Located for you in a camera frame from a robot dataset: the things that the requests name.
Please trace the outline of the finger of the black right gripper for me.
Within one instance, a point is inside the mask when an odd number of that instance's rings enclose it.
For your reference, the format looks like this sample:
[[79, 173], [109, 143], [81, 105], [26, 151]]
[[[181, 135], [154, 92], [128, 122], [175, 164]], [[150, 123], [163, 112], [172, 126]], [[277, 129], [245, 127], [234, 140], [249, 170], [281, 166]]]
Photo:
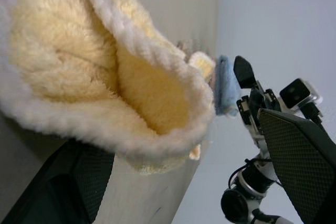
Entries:
[[241, 88], [254, 88], [256, 79], [251, 64], [242, 56], [236, 56], [234, 74]]

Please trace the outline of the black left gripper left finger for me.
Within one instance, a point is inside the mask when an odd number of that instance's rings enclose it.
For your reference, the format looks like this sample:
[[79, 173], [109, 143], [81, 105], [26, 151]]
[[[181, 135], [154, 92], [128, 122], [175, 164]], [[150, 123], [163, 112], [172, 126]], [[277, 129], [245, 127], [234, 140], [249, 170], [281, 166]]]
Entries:
[[114, 153], [69, 140], [44, 163], [3, 223], [93, 223]]

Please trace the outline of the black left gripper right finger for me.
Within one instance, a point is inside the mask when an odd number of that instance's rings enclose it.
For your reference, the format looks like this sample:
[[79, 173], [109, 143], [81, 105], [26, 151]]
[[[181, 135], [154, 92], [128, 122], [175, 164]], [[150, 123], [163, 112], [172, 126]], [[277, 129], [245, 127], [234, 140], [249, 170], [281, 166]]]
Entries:
[[310, 120], [269, 109], [259, 121], [275, 172], [303, 223], [335, 223], [335, 143]]

